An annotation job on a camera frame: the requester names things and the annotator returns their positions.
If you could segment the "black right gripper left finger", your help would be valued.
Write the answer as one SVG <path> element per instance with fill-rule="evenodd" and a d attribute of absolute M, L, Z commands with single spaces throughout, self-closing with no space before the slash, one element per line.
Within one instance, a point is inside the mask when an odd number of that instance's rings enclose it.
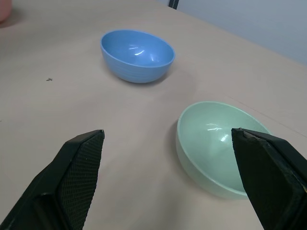
<path fill-rule="evenodd" d="M 95 193 L 103 130 L 68 140 L 28 185 L 2 230 L 81 230 Z"/>

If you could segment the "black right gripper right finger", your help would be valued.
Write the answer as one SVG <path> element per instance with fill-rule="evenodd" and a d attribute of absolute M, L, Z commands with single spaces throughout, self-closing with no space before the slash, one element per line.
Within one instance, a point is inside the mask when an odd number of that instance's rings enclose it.
<path fill-rule="evenodd" d="M 307 228 L 307 160 L 286 140 L 233 128 L 243 187 L 265 230 Z"/>

